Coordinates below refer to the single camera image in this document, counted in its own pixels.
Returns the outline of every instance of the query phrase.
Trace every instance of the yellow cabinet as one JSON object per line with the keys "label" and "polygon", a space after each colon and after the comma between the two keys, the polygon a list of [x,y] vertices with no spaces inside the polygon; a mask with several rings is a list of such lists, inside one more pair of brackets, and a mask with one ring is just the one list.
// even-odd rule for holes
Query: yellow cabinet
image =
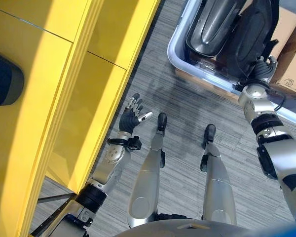
{"label": "yellow cabinet", "polygon": [[95,26],[88,51],[131,69],[145,39],[159,0],[106,0]]}
{"label": "yellow cabinet", "polygon": [[85,55],[47,169],[50,178],[76,193],[85,184],[119,103],[125,72],[91,53]]}
{"label": "yellow cabinet", "polygon": [[71,42],[87,0],[0,0],[0,10]]}
{"label": "yellow cabinet", "polygon": [[0,55],[25,76],[0,107],[0,237],[28,234],[45,174],[83,187],[158,3],[0,0]]}
{"label": "yellow cabinet", "polygon": [[18,65],[25,76],[21,97],[10,106],[0,106],[1,237],[15,236],[18,222],[25,218],[33,184],[42,181],[39,168],[47,160],[41,159],[38,151],[71,46],[0,12],[0,54]]}

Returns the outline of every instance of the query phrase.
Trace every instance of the black cable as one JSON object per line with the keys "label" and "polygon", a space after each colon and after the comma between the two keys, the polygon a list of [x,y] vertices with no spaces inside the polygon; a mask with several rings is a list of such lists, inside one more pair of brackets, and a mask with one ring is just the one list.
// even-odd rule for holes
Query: black cable
{"label": "black cable", "polygon": [[270,91],[274,92],[277,95],[282,96],[282,98],[283,98],[281,103],[278,106],[276,106],[275,109],[274,109],[275,111],[279,111],[283,107],[284,102],[286,101],[286,95],[281,91],[274,90],[273,88],[267,90],[266,92],[269,93]]}

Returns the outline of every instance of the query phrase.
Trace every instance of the clear plastic bin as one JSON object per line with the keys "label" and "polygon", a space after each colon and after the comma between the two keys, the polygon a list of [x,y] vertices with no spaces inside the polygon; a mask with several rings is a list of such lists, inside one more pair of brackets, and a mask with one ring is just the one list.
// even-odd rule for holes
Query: clear plastic bin
{"label": "clear plastic bin", "polygon": [[[168,44],[168,58],[176,68],[196,76],[200,80],[218,86],[225,91],[240,95],[240,92],[234,89],[236,85],[235,80],[222,78],[215,72],[207,70],[206,67],[192,65],[186,60],[185,37],[201,3],[202,1],[200,0],[189,0],[186,3]],[[287,101],[285,106],[277,111],[277,114],[296,124],[296,100]]]}

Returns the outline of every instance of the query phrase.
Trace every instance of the cardboard box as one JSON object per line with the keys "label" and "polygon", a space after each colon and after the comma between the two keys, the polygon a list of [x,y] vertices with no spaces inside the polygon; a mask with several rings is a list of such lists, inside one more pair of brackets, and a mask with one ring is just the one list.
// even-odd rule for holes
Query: cardboard box
{"label": "cardboard box", "polygon": [[272,40],[277,39],[279,42],[274,46],[272,56],[278,58],[295,27],[296,14],[280,7],[278,23],[272,36]]}
{"label": "cardboard box", "polygon": [[296,28],[278,57],[278,67],[271,81],[273,86],[296,94]]}

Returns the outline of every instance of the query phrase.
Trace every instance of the yellow cabinet door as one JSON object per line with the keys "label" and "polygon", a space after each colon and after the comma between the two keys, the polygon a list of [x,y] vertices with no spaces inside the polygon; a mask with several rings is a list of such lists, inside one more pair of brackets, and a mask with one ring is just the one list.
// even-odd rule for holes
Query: yellow cabinet door
{"label": "yellow cabinet door", "polygon": [[123,93],[125,70],[86,53],[50,158],[47,176],[78,193]]}
{"label": "yellow cabinet door", "polygon": [[88,51],[124,69],[131,68],[159,0],[105,0]]}
{"label": "yellow cabinet door", "polygon": [[87,0],[0,0],[0,10],[71,42]]}
{"label": "yellow cabinet door", "polygon": [[41,159],[47,123],[71,46],[0,11],[0,55],[25,77],[21,97],[0,106],[0,237],[28,233],[44,178],[40,168],[47,166]]}

